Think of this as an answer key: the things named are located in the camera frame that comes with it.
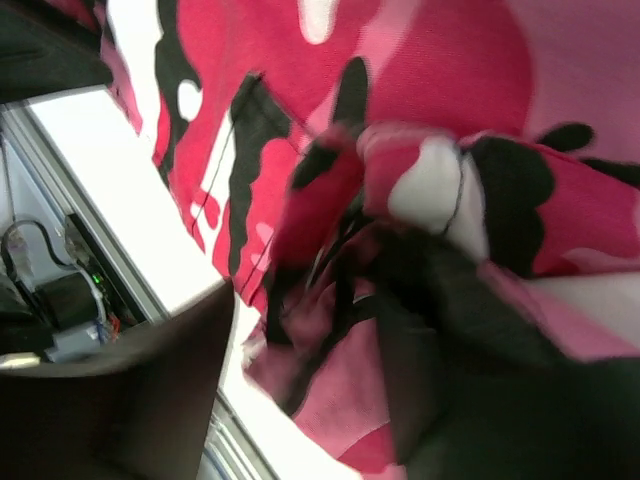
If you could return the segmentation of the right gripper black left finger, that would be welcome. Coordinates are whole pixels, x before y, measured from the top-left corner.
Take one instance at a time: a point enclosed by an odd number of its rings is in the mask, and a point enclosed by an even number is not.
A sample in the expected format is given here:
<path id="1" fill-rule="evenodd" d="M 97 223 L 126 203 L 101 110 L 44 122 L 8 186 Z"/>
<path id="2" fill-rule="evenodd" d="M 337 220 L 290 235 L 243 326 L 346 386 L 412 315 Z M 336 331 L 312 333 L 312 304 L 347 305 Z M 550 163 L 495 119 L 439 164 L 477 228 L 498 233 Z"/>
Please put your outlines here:
<path id="1" fill-rule="evenodd" d="M 2 478 L 195 478 L 234 307 L 223 281 L 85 360 L 2 371 Z"/>

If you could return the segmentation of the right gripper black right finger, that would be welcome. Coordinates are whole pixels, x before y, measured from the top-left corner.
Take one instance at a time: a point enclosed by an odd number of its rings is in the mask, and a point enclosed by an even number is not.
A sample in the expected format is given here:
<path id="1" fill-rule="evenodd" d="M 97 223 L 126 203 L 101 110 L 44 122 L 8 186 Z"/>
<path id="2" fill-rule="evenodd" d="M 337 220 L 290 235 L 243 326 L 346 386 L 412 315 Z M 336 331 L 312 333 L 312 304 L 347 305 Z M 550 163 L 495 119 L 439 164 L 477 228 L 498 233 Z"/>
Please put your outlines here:
<path id="1" fill-rule="evenodd" d="M 639 362 L 579 362 L 432 240 L 374 261 L 397 459 L 412 479 L 635 479 Z"/>

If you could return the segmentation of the pink camouflage trousers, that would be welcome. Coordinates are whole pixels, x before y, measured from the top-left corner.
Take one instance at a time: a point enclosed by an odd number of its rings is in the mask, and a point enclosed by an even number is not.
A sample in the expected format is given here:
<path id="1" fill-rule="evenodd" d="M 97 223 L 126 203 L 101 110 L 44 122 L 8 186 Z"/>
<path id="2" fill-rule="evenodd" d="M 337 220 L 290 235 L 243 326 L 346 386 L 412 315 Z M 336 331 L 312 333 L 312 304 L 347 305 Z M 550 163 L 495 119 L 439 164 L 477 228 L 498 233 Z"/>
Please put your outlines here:
<path id="1" fill-rule="evenodd" d="M 239 298 L 224 390 L 283 479 L 412 479 L 374 261 L 441 242 L 571 359 L 639 362 L 635 1 L 62 1 Z"/>

